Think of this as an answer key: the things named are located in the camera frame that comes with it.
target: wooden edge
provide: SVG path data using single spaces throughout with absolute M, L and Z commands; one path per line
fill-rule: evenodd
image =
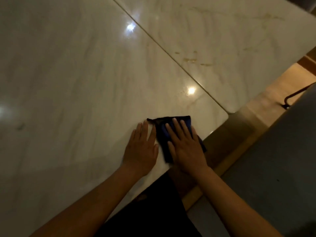
M 316 61 L 311 59 L 309 56 L 303 56 L 298 62 L 302 67 L 308 70 L 310 73 L 316 75 Z
M 244 142 L 239 145 L 232 153 L 214 168 L 214 172 L 221 176 L 223 175 L 239 158 L 242 154 L 259 138 L 262 133 L 254 132 Z M 201 189 L 196 186 L 189 193 L 182 198 L 182 203 L 186 211 L 189 210 L 203 195 Z

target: white marble surface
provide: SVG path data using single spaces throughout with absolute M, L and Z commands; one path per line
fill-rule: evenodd
M 145 118 L 191 115 L 202 139 L 227 119 L 113 0 L 0 10 L 1 236 L 29 235 L 106 179 Z M 160 151 L 116 211 L 168 167 Z
M 316 45 L 316 19 L 286 0 L 116 0 L 228 112 Z

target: dark blue cloth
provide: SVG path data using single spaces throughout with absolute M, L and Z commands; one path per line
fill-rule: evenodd
M 179 122 L 180 124 L 180 120 L 184 120 L 186 126 L 188 127 L 188 130 L 192 136 L 192 130 L 191 130 L 191 117 L 190 116 L 174 116 L 174 117 L 161 117 L 161 118 L 157 118 L 157 119 L 147 119 L 147 121 L 149 123 L 152 123 L 156 126 L 156 138 L 159 142 L 159 144 L 161 145 L 162 147 L 162 151 L 163 151 L 163 155 L 164 155 L 164 159 L 165 159 L 165 162 L 167 163 L 173 163 L 173 160 L 172 160 L 172 156 L 171 156 L 171 153 L 169 151 L 169 148 L 168 148 L 168 141 L 171 141 L 171 137 L 166 129 L 166 124 L 168 123 L 170 125 L 170 127 L 172 128 L 172 130 L 177 134 L 176 130 L 175 130 L 175 127 L 174 127 L 174 124 L 172 122 L 172 119 L 173 118 L 176 118 L 177 121 Z M 203 144 L 203 141 L 201 140 L 201 138 L 199 137 L 199 142 L 200 142 L 200 145 L 203 149 L 203 152 L 205 153 L 206 152 L 206 148 Z

